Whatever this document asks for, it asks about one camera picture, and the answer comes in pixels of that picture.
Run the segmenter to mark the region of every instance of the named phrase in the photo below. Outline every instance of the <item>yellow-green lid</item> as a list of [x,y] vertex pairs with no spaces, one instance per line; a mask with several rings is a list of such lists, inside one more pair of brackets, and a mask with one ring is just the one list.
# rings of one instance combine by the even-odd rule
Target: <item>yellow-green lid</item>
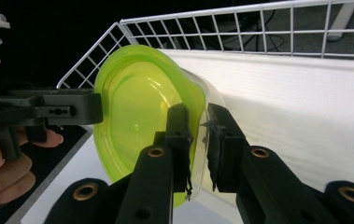
[[[190,113],[191,168],[205,94],[167,55],[148,46],[129,45],[113,52],[97,75],[104,120],[93,125],[100,161],[112,182],[130,174],[139,152],[164,132],[167,109],[183,103]],[[176,193],[174,206],[186,193]]]

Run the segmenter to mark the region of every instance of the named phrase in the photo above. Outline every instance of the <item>white wire rack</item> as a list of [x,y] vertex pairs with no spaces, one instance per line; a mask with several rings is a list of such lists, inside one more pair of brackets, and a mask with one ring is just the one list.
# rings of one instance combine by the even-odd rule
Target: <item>white wire rack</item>
[[116,49],[216,50],[354,60],[354,0],[300,0],[224,7],[113,23],[57,88],[92,88]]

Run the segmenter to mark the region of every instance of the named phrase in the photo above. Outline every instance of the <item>human hand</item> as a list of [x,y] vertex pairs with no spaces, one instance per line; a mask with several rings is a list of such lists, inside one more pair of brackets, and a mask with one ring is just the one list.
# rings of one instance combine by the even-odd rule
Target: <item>human hand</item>
[[[57,147],[63,137],[52,130],[47,130],[45,143],[34,143],[40,147]],[[19,131],[20,145],[28,142],[24,131]],[[30,171],[32,161],[24,153],[16,160],[5,161],[0,149],[0,205],[9,203],[32,188],[35,176]]]

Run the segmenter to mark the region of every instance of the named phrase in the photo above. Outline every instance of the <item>white table surface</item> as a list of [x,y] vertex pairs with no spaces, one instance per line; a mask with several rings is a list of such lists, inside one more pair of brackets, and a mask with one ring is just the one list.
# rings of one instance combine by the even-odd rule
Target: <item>white table surface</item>
[[[334,180],[354,182],[354,61],[163,52],[211,83],[249,143],[271,148],[304,183],[324,190]],[[21,209],[21,223],[41,223],[62,192],[85,177],[110,183],[91,136]],[[174,223],[242,223],[233,198],[203,189],[175,209]]]

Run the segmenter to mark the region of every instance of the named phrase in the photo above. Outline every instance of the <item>white wire basket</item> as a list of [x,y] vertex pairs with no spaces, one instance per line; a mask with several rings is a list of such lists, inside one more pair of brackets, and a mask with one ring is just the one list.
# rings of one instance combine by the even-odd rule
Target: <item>white wire basket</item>
[[92,88],[105,59],[132,44],[354,60],[354,0],[282,1],[121,20],[105,31],[57,88]]

